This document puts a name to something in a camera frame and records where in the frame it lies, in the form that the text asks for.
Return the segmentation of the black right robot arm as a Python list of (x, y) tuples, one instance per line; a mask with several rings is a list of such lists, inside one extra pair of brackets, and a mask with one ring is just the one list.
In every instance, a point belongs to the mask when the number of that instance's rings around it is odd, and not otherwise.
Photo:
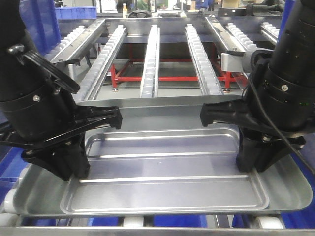
[(250, 75), (244, 97), (204, 104), (203, 126), (215, 121), (239, 127), (236, 165), (263, 172), (297, 153), (315, 130), (315, 3), (297, 0), (273, 51), (247, 54)]

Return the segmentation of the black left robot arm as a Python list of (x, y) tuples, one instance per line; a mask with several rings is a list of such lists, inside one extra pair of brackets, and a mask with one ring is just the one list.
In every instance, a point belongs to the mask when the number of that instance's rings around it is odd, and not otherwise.
[(120, 129), (117, 106), (79, 106), (79, 85), (39, 54), (20, 16), (19, 1), (0, 3), (0, 125), (2, 145), (23, 149), (25, 162), (62, 180), (84, 179), (90, 165), (85, 134), (102, 125)]

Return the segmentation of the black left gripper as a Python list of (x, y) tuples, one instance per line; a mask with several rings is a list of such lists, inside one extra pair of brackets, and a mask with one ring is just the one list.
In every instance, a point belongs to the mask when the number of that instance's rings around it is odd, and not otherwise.
[(104, 125), (121, 129), (123, 118), (118, 106), (77, 105), (74, 121), (74, 128), (69, 131), (34, 140), (23, 138), (9, 122), (4, 122), (0, 125), (0, 144), (26, 149), (22, 152), (25, 162), (40, 166), (64, 181), (71, 176), (84, 179), (90, 164), (82, 133)]

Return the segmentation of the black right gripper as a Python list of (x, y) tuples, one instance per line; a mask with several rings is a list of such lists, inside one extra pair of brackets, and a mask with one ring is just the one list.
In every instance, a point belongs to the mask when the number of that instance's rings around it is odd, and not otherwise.
[(241, 172), (250, 172), (253, 168), (263, 172), (292, 153), (291, 148), (279, 136), (257, 131), (278, 129), (257, 101), (246, 102), (237, 99), (204, 103), (200, 119), (204, 127), (214, 122), (226, 122), (240, 127), (236, 165)]

